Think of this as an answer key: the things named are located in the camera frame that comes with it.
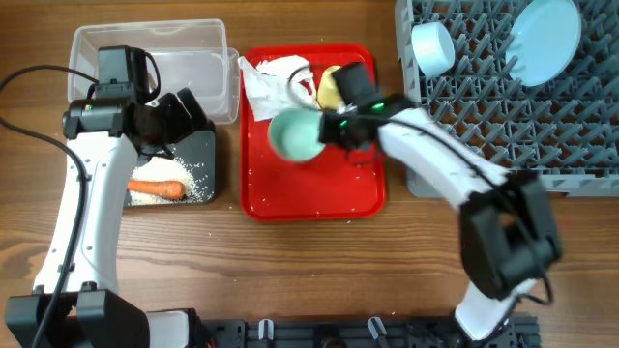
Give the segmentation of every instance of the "green led light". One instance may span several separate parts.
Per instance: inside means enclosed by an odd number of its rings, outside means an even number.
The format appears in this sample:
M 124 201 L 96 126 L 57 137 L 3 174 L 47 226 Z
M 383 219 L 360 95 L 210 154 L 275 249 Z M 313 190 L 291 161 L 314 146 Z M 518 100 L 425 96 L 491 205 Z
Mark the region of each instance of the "green led light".
M 385 108 L 385 103 L 384 102 L 380 102 L 378 104 L 375 104 L 371 109 L 374 111 L 380 111 L 382 109 Z

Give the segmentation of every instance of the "white tissue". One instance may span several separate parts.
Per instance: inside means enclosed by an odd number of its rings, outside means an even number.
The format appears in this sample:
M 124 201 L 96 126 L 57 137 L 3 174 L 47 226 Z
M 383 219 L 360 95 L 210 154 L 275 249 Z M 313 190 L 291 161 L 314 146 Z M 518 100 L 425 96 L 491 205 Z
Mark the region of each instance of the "white tissue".
M 250 102 L 255 121 L 270 120 L 287 108 L 300 107 L 295 101 L 290 99 L 286 84 L 288 77 L 298 68 L 306 66 L 309 62 L 304 58 L 299 60 L 298 56 L 290 56 L 276 59 L 271 62 L 261 62 L 258 70 L 254 68 L 245 57 L 239 58 L 239 67 L 243 71 L 243 82 L 245 85 L 245 95 Z M 301 85 L 300 81 L 306 81 L 312 93 Z M 292 91 L 299 99 L 309 105 L 318 106 L 314 95 L 315 85 L 313 84 L 313 73 L 310 71 L 299 72 L 292 83 Z

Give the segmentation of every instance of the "wooden table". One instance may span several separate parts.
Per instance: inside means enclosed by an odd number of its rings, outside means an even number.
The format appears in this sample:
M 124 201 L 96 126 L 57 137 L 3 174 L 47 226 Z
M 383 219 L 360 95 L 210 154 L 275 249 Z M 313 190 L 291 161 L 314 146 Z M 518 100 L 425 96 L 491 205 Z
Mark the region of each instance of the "wooden table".
M 31 65 L 67 66 L 81 25 L 220 18 L 228 45 L 241 53 L 273 44 L 363 44 L 376 58 L 381 88 L 402 90 L 394 1 L 25 1 L 42 2 L 0 5 L 0 77 Z M 59 72 L 20 77 L 2 91 L 0 115 L 61 139 L 66 86 Z M 118 246 L 125 299 L 143 310 L 195 307 L 202 318 L 245 320 L 446 315 L 460 301 L 467 277 L 456 214 L 445 202 L 413 197 L 401 168 L 386 162 L 389 200 L 376 217 L 260 224 L 239 206 L 239 127 L 220 130 L 217 200 L 125 212 Z M 0 299 L 7 299 L 29 294 L 43 264 L 66 159 L 6 129 L 0 149 Z M 556 199 L 553 208 L 565 249 L 551 272 L 556 304 L 518 310 L 539 315 L 546 347 L 617 346 L 619 200 Z M 4 322 L 0 346 L 16 346 Z

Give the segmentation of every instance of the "gray dish rack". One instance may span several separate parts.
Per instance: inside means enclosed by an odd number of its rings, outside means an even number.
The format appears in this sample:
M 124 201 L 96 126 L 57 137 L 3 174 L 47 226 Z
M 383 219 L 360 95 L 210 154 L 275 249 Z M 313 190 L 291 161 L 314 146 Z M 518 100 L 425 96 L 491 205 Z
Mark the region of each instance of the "gray dish rack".
M 398 0 L 396 33 L 404 92 L 473 152 L 513 170 L 539 171 L 568 196 L 619 196 L 619 0 L 576 1 L 582 20 L 571 64 L 527 88 L 505 61 L 512 26 L 527 0 Z M 441 21 L 456 48 L 442 76 L 420 76 L 410 34 Z M 410 170 L 408 188 L 438 197 Z

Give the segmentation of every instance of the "robotic arm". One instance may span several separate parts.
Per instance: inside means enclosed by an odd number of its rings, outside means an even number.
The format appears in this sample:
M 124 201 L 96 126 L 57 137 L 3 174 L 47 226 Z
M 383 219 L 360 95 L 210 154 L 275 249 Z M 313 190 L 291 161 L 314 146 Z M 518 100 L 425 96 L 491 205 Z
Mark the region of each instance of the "robotic arm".
M 362 64 L 343 67 L 333 78 L 344 102 L 356 108 L 325 111 L 320 141 L 356 149 L 378 139 L 387 156 L 415 170 L 459 211 L 462 265 L 471 278 L 455 312 L 463 333 L 474 342 L 500 333 L 536 278 L 545 280 L 550 303 L 545 272 L 562 249 L 536 175 L 511 174 L 474 155 L 406 97 L 383 97 Z M 502 216 L 512 222 L 502 222 Z
M 149 92 L 146 60 L 151 59 L 158 86 Z M 127 184 L 138 159 L 147 160 L 166 145 L 196 130 L 211 129 L 189 89 L 178 99 L 166 94 L 159 106 L 146 103 L 160 91 L 157 65 L 147 52 L 127 46 L 99 50 L 100 82 L 85 100 L 73 101 L 63 117 L 67 146 L 86 170 L 86 194 L 75 248 L 70 249 L 80 179 L 71 159 L 56 229 L 35 279 L 33 294 L 11 297 L 7 326 L 21 346 L 30 347 L 44 326 L 43 347 L 185 347 L 204 337 L 194 310 L 145 314 L 121 299 L 116 278 L 116 250 Z M 55 293 L 65 255 L 72 253 L 70 272 Z M 52 306 L 53 296 L 58 305 Z M 75 308 L 76 316 L 69 312 Z M 42 325 L 44 313 L 50 322 Z

